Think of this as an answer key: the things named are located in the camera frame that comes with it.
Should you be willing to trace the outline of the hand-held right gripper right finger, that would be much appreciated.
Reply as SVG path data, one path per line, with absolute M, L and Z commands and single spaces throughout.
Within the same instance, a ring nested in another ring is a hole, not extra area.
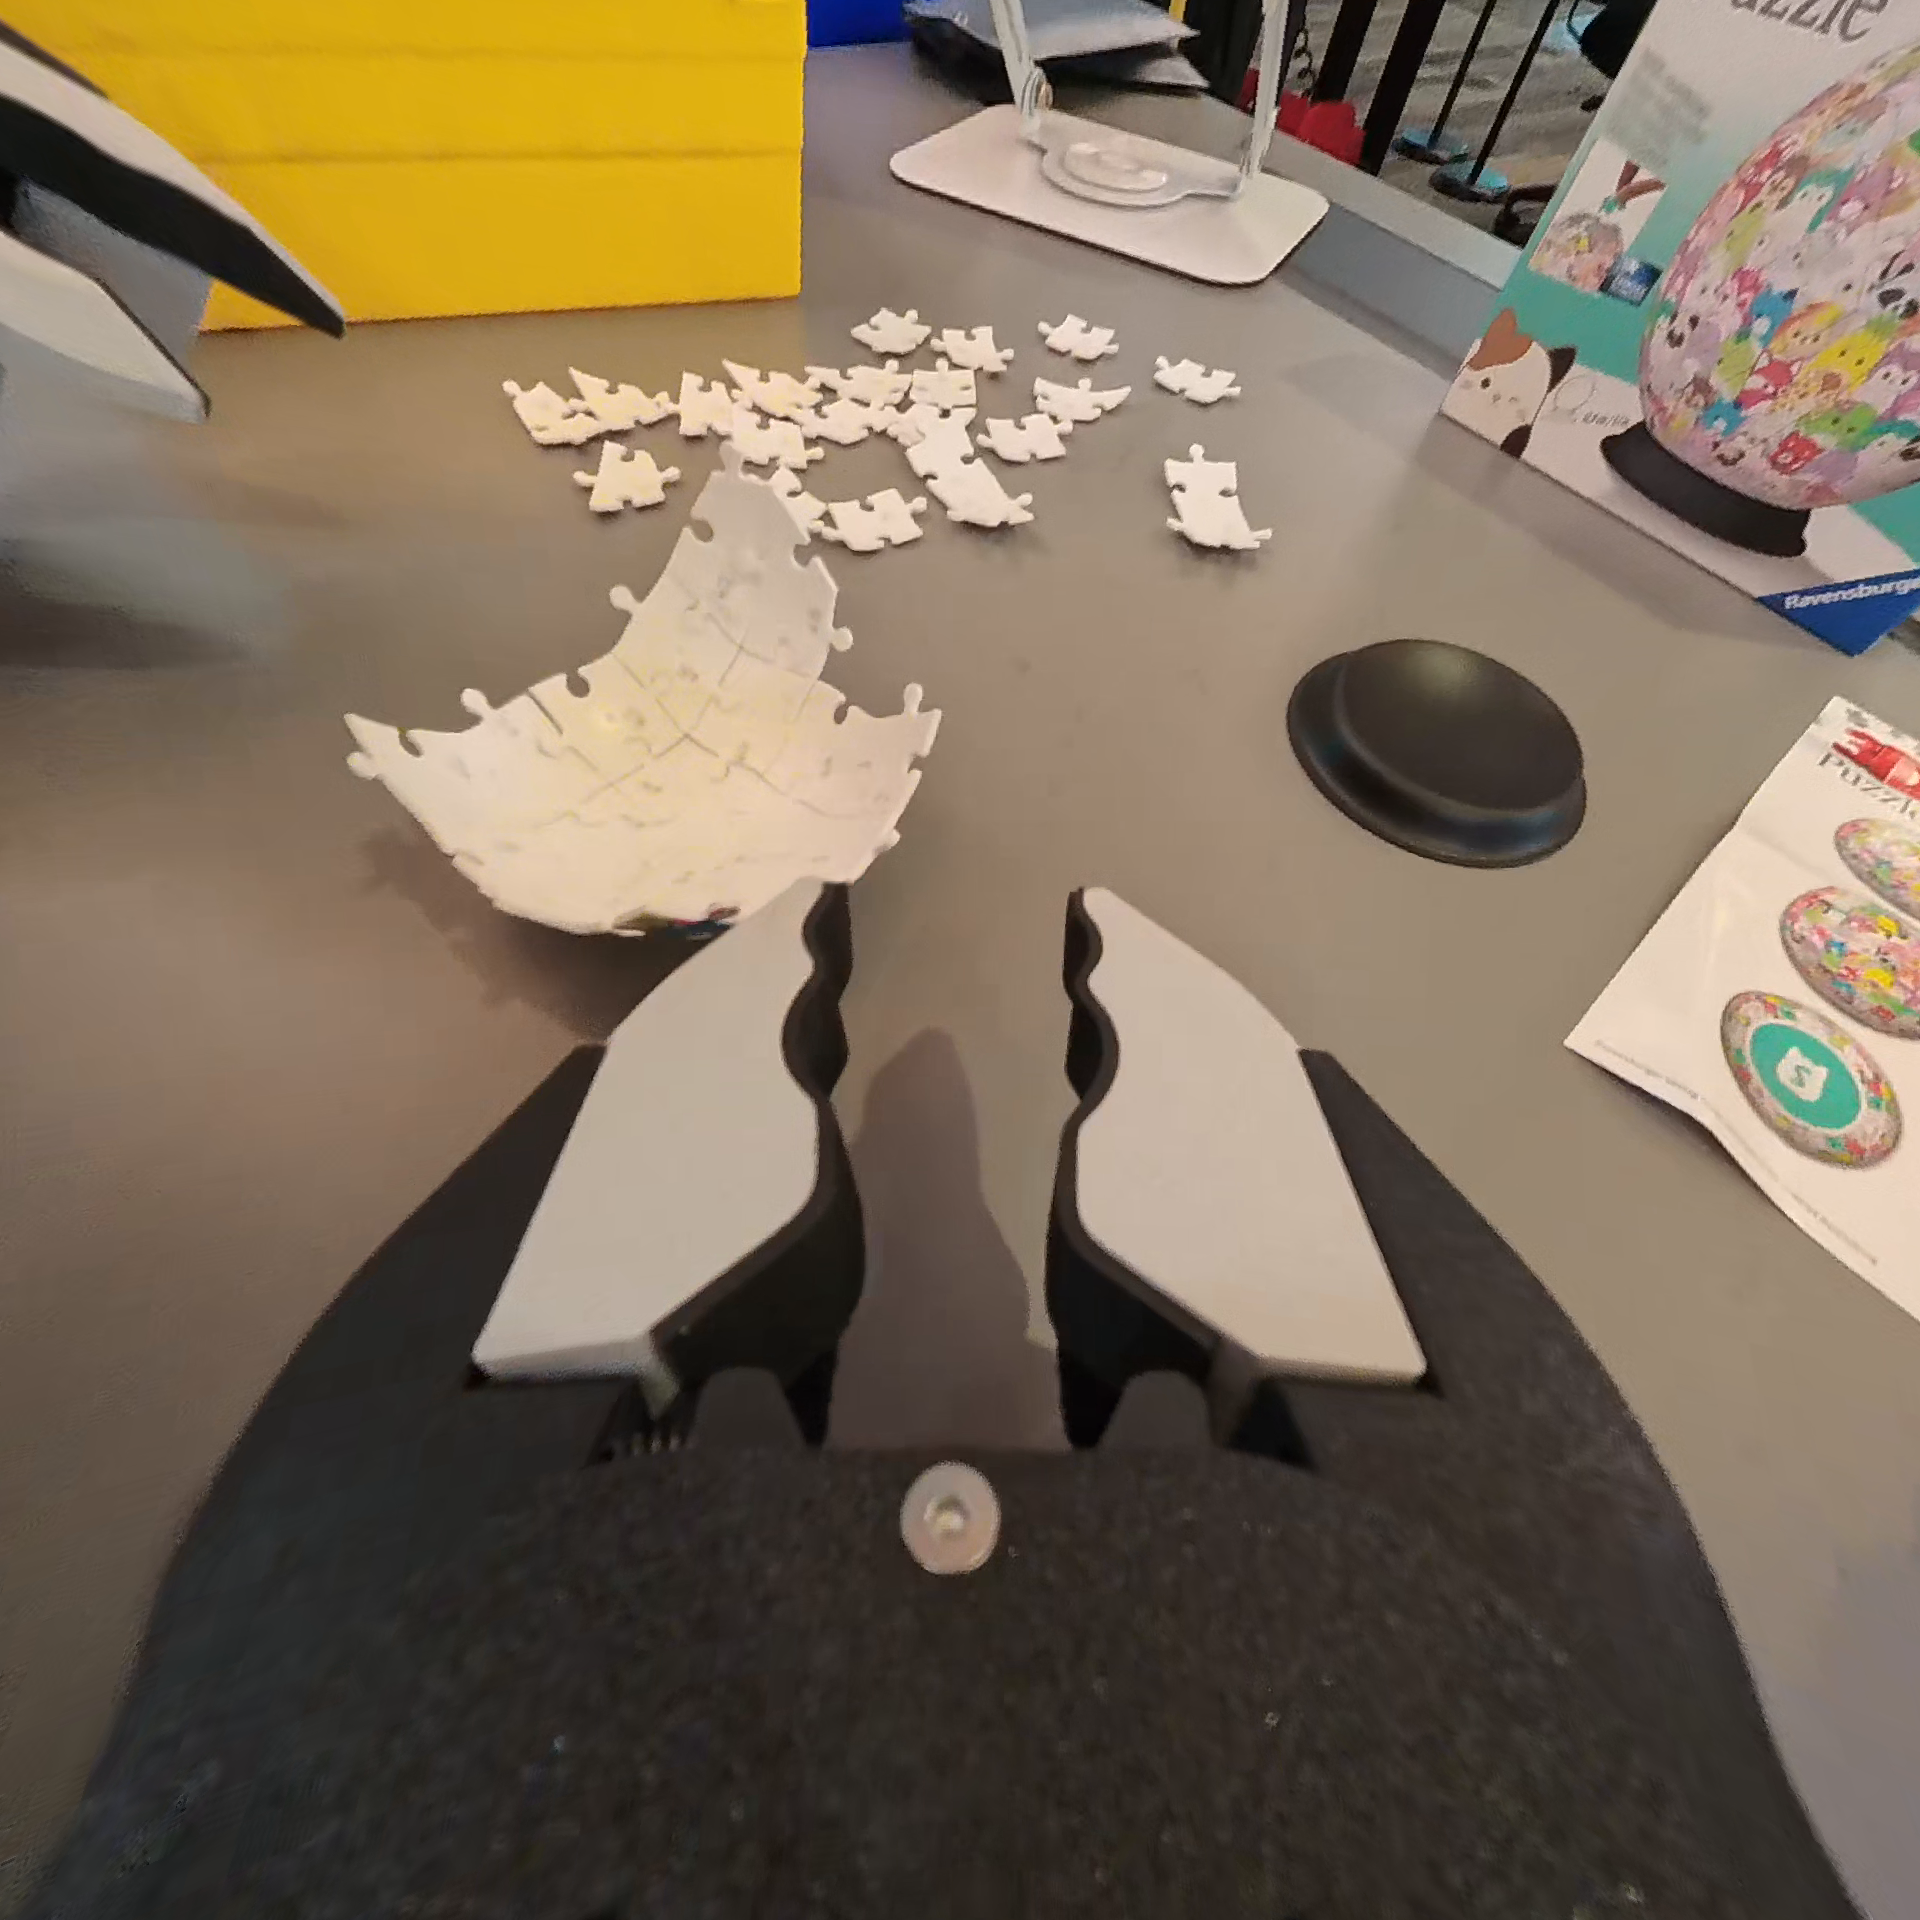
M 1078 890 L 1046 1306 L 1070 1446 L 1148 1375 L 1217 1439 L 1297 1454 L 1286 1383 L 1406 1390 L 1427 1356 L 1305 1051 L 1230 972 Z

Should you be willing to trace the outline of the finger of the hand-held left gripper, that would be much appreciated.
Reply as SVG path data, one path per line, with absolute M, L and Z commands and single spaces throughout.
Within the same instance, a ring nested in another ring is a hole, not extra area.
M 254 215 L 17 33 L 3 33 L 3 172 L 298 325 L 346 332 L 339 299 Z
M 3 230 L 3 375 L 171 421 L 207 421 L 201 383 L 112 290 Z

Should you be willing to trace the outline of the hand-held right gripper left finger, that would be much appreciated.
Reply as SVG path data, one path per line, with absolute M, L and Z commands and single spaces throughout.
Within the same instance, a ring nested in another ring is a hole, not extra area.
M 494 1383 L 623 1381 L 660 1421 L 774 1379 L 808 1439 L 866 1231 L 833 1093 L 849 1065 L 846 885 L 791 885 L 612 1030 L 471 1346 Z

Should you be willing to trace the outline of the yellow plastic bin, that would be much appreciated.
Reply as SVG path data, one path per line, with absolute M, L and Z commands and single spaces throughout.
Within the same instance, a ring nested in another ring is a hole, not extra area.
M 803 3 L 27 3 L 347 321 L 790 299 Z

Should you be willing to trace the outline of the assembled curved puzzle ball section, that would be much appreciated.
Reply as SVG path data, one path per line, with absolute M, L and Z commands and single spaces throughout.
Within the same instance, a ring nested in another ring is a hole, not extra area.
M 499 913 L 575 935 L 726 927 L 793 883 L 856 883 L 899 841 L 942 714 L 825 679 L 851 631 L 783 489 L 732 446 L 616 646 L 471 722 L 350 714 L 347 759 Z

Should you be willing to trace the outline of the black round puzzle stand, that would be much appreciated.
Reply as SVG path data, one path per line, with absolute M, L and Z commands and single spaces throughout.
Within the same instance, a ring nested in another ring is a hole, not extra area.
M 1552 858 L 1587 820 L 1577 732 L 1537 681 L 1449 639 L 1392 637 L 1310 668 L 1288 742 L 1313 787 L 1388 846 L 1458 869 Z

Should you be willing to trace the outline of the joined white puzzle strip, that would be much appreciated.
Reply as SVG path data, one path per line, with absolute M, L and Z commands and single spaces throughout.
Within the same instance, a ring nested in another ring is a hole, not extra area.
M 1184 458 L 1167 458 L 1169 529 L 1191 547 L 1214 554 L 1259 554 L 1274 532 L 1254 526 L 1239 491 L 1239 463 L 1210 458 L 1191 444 Z

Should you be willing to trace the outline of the pile of white puzzle pieces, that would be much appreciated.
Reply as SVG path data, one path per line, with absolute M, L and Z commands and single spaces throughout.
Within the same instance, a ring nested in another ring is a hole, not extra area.
M 569 371 L 568 390 L 515 379 L 502 394 L 530 444 L 582 450 L 572 483 L 600 517 L 665 505 L 682 468 L 660 462 L 644 434 L 714 444 L 732 470 L 760 479 L 784 503 L 806 537 L 872 555 L 923 537 L 931 508 L 982 535 L 1003 535 L 1035 518 L 1033 497 L 1012 491 L 1007 470 L 1059 463 L 1073 439 L 1106 423 L 1135 386 L 1099 386 L 1121 350 L 1114 326 L 1079 316 L 1038 325 L 1046 354 L 1067 372 L 1011 383 L 1016 350 L 991 325 L 931 326 L 914 308 L 875 308 L 852 325 L 872 357 L 803 372 L 728 359 L 719 377 L 686 371 L 675 390 L 644 390 Z M 835 450 L 883 444 L 904 454 L 910 491 L 878 487 L 828 499 L 810 478 Z

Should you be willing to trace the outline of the colourful puzzle box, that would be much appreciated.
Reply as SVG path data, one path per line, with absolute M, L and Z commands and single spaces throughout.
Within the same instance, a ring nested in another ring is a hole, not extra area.
M 1843 657 L 1919 603 L 1919 5 L 1598 5 L 1443 415 Z

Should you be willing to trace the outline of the white paper instruction sheet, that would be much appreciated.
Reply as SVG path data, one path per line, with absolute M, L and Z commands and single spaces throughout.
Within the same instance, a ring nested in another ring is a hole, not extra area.
M 1916 1317 L 1916 737 L 1827 702 L 1567 1047 Z

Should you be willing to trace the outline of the grey pouch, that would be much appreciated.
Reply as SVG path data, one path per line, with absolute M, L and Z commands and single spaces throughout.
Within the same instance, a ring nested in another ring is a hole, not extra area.
M 1011 99 L 992 5 L 905 3 L 904 26 L 926 59 Z M 1026 44 L 1050 81 L 1122 90 L 1208 92 L 1188 59 L 1199 29 L 1148 3 L 1026 3 Z

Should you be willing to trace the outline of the white metal stand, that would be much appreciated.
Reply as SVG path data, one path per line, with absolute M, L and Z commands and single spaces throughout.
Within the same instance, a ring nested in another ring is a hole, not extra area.
M 1264 170 L 1304 3 L 1263 6 L 1256 117 L 1236 161 L 1059 113 L 1025 6 L 992 3 L 992 26 L 1012 101 L 896 154 L 904 185 L 1214 285 L 1263 284 L 1329 217 L 1322 193 Z

